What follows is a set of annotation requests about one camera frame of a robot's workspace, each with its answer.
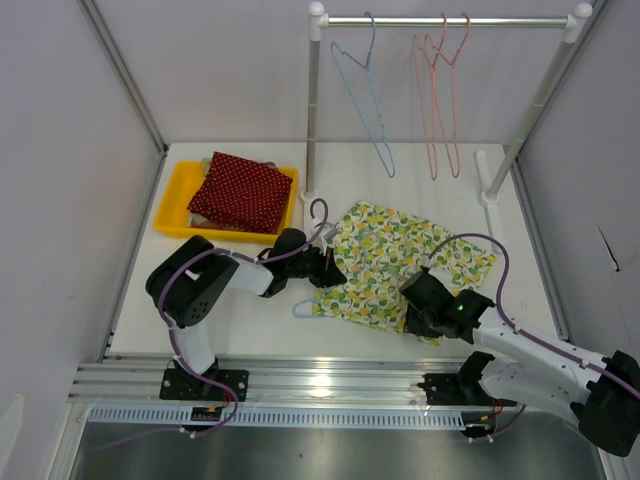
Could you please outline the blue wire hanger front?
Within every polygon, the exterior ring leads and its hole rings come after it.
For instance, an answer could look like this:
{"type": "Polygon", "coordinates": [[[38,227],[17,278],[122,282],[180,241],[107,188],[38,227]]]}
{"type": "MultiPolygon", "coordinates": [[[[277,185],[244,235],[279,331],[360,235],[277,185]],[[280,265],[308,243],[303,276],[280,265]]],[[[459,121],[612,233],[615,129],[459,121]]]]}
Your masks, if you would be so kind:
{"type": "Polygon", "coordinates": [[[317,288],[310,297],[292,308],[295,318],[338,318],[367,324],[376,305],[372,255],[376,252],[370,231],[338,232],[327,248],[333,250],[335,262],[346,276],[346,282],[330,288],[317,288]]]}

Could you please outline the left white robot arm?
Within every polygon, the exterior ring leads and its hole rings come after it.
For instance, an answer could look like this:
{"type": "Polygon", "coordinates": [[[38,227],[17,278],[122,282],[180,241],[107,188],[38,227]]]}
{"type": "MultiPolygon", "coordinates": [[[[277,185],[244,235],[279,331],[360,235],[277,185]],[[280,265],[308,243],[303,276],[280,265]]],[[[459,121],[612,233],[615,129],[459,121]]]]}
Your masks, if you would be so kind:
{"type": "Polygon", "coordinates": [[[240,401],[246,389],[240,384],[247,375],[218,366],[207,334],[206,317],[227,289],[271,298],[290,279],[307,279],[316,288],[347,282],[336,264],[333,250],[311,246],[299,229],[286,228],[275,244],[262,250],[256,261],[214,249],[200,235],[194,235],[149,275],[145,291],[159,312],[170,321],[170,338],[186,357],[189,369],[173,360],[165,370],[160,398],[163,400],[232,399],[217,382],[230,387],[240,401]]]}

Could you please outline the lemon print skirt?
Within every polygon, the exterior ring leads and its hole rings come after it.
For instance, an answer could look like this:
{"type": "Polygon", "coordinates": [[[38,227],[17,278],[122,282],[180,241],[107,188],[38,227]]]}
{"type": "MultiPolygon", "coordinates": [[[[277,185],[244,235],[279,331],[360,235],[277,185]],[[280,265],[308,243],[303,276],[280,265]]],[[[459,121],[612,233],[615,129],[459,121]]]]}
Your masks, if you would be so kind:
{"type": "Polygon", "coordinates": [[[346,282],[317,290],[312,314],[403,333],[408,304],[400,287],[423,265],[441,269],[443,283],[456,295],[465,288],[479,289],[496,263],[491,251],[464,239],[439,246],[452,235],[428,219],[355,203],[328,242],[346,282]]]}

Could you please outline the red polka dot cloth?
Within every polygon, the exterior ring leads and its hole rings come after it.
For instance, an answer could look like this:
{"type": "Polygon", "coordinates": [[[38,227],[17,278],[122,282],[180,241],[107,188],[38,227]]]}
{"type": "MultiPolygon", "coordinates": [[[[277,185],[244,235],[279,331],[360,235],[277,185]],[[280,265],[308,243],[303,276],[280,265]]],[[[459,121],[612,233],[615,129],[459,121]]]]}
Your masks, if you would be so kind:
{"type": "Polygon", "coordinates": [[[216,152],[204,181],[188,204],[191,226],[275,234],[291,192],[292,178],[271,162],[216,152]]]}

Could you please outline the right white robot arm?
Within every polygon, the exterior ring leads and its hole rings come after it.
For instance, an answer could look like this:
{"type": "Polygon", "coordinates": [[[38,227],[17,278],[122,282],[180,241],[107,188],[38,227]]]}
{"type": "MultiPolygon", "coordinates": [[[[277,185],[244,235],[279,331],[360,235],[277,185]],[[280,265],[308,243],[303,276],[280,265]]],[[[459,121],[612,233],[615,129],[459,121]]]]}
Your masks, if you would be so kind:
{"type": "Polygon", "coordinates": [[[458,395],[514,401],[575,425],[609,454],[626,457],[639,436],[639,364],[630,355],[588,351],[506,320],[493,300],[450,293],[428,269],[400,288],[407,329],[458,339],[474,352],[457,374],[458,395]]]}

